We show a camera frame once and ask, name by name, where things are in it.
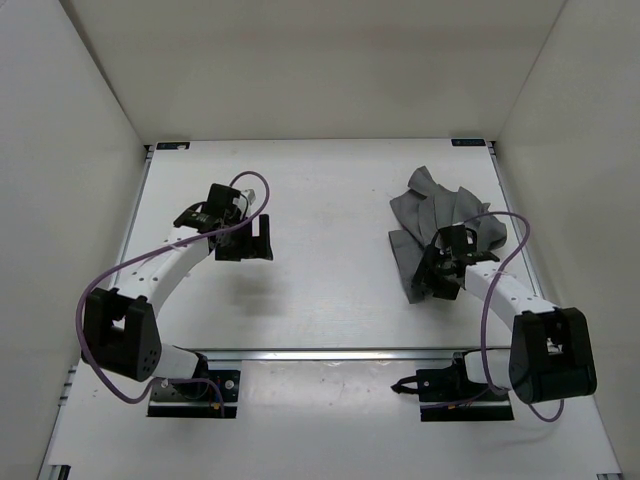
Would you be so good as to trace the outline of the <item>grey pleated skirt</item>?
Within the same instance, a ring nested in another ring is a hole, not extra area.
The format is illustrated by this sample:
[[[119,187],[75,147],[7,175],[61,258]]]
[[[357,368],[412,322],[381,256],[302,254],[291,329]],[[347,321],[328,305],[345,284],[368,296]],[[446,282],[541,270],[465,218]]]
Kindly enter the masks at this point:
[[[437,183],[427,167],[417,168],[408,181],[408,190],[390,200],[391,210],[401,225],[388,233],[402,288],[411,304],[433,295],[427,286],[414,286],[423,250],[440,228],[463,222],[477,234],[480,251],[494,251],[507,240],[506,225],[487,213],[482,202],[464,187],[450,191]]]

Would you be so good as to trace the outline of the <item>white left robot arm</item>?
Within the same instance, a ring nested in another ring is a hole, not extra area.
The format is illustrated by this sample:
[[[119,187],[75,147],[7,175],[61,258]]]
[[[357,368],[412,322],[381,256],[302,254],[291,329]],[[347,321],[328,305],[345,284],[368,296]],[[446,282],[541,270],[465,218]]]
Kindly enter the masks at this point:
[[[188,398],[208,389],[205,357],[164,343],[157,318],[182,280],[209,257],[272,260],[270,221],[252,208],[255,193],[212,184],[205,201],[173,222],[160,250],[138,261],[110,289],[94,288],[82,308],[82,357],[99,373],[143,382],[161,378]]]

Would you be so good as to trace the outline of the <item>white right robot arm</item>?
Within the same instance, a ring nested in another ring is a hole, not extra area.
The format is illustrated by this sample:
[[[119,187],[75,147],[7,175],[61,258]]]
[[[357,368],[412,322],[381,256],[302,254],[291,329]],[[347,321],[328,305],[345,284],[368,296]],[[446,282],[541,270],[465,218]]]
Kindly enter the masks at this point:
[[[455,354],[448,387],[456,398],[471,400],[484,387],[494,394],[513,392],[528,405],[595,393],[585,315],[535,295],[504,271],[496,255],[479,250],[472,229],[458,224],[438,230],[411,285],[448,301],[466,291],[482,301],[483,324],[494,314],[511,332],[506,349],[491,349],[482,340],[478,350]]]

